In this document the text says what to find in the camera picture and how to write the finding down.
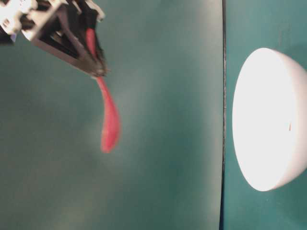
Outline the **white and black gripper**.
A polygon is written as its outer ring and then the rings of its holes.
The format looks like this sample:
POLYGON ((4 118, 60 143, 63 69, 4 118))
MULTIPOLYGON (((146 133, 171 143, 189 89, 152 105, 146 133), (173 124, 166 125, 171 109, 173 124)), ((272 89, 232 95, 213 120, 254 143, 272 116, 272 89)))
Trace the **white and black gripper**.
POLYGON ((2 0, 0 43, 13 44, 19 32, 40 49, 91 76, 107 74, 96 33, 105 14, 92 0, 2 0))

